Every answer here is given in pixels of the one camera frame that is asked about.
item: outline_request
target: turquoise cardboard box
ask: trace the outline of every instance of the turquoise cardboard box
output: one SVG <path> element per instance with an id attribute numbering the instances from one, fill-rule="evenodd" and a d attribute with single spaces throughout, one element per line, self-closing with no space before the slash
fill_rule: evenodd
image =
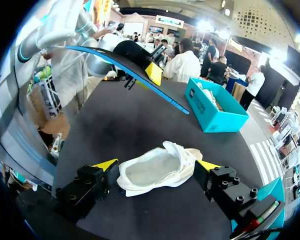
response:
<path id="1" fill-rule="evenodd" d="M 204 89 L 212 91 L 220 111 L 198 87 L 200 82 Z M 238 132 L 249 118 L 243 107 L 221 85 L 202 79 L 190 78 L 185 90 L 188 100 L 200 126 L 205 133 Z"/>

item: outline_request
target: black table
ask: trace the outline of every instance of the black table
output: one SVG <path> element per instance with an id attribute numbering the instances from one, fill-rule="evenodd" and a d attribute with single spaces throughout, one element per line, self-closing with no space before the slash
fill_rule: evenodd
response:
<path id="1" fill-rule="evenodd" d="M 72 181 L 85 164 L 114 158 L 124 162 L 161 147 L 165 140 L 201 150 L 207 162 L 235 168 L 249 187 L 262 186 L 239 132 L 203 133 L 192 112 L 186 115 L 151 90 L 137 84 L 127 90 L 124 84 L 101 82 L 84 104 L 60 153 L 53 191 Z M 186 84 L 168 84 L 189 107 L 183 97 Z M 113 190 L 77 226 L 111 240 L 224 240 L 231 233 L 230 221 L 193 178 L 177 188 L 135 197 Z"/>

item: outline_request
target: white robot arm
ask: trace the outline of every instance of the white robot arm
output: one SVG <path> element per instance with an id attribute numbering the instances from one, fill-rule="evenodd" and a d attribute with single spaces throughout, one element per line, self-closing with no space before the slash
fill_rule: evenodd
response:
<path id="1" fill-rule="evenodd" d="M 51 186 L 55 160 L 44 145 L 26 109 L 30 79 L 41 57 L 41 50 L 69 38 L 77 45 L 112 51 L 123 41 L 107 34 L 98 43 L 92 36 L 98 31 L 83 9 L 82 0 L 58 0 L 43 25 L 30 33 L 19 34 L 12 43 L 0 70 L 0 160 L 28 180 Z M 111 64 L 94 55 L 86 55 L 89 74 L 105 76 Z"/>

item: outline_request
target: striped floor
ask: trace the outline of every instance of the striped floor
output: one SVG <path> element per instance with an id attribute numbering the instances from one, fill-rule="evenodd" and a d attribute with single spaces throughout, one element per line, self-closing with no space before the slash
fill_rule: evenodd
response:
<path id="1" fill-rule="evenodd" d="M 269 117 L 269 114 L 256 100 L 253 100 L 250 106 L 252 106 L 255 110 L 257 110 L 257 112 L 263 117 L 263 120 L 266 123 L 271 124 L 271 118 Z"/>
<path id="2" fill-rule="evenodd" d="M 277 155 L 273 156 L 270 147 L 274 147 L 270 139 L 251 144 L 250 150 L 258 167 L 264 185 L 278 177 L 283 177 L 284 170 Z"/>

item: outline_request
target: screw hole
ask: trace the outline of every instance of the screw hole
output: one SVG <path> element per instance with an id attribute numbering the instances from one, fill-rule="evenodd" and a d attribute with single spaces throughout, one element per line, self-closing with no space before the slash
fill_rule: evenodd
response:
<path id="1" fill-rule="evenodd" d="M 77 197 L 75 196 L 75 195 L 70 195 L 70 200 L 76 200 L 77 199 Z"/>

